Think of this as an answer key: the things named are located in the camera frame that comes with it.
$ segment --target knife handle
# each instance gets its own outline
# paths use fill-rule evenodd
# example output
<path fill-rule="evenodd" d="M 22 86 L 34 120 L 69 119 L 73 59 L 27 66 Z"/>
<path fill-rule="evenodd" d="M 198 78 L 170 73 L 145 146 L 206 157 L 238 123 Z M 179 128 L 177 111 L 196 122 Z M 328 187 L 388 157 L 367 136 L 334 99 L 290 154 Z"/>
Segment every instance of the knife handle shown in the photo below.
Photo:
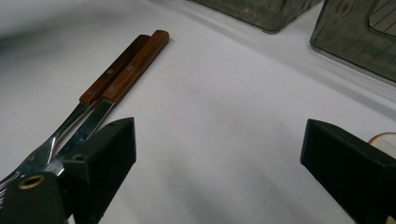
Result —
<path fill-rule="evenodd" d="M 79 101 L 84 105 L 91 105 L 95 102 L 148 40 L 149 35 L 138 36 L 116 61 L 79 97 Z"/>
<path fill-rule="evenodd" d="M 166 31 L 157 30 L 148 42 L 136 53 L 117 78 L 104 92 L 104 99 L 117 104 L 126 92 L 132 88 L 142 73 L 160 53 L 169 40 Z"/>

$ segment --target white table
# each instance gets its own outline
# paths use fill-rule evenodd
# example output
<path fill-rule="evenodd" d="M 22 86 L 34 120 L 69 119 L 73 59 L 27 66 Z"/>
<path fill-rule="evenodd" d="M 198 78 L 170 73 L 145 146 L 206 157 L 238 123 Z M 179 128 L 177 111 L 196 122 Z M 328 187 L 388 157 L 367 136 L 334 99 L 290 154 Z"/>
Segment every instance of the white table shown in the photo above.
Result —
<path fill-rule="evenodd" d="M 395 131 L 396 90 L 311 49 L 320 8 L 268 35 L 185 0 L 3 1 L 0 176 L 163 29 L 170 42 L 105 122 L 135 118 L 137 163 L 101 223 L 353 223 L 300 164 L 305 124 Z"/>

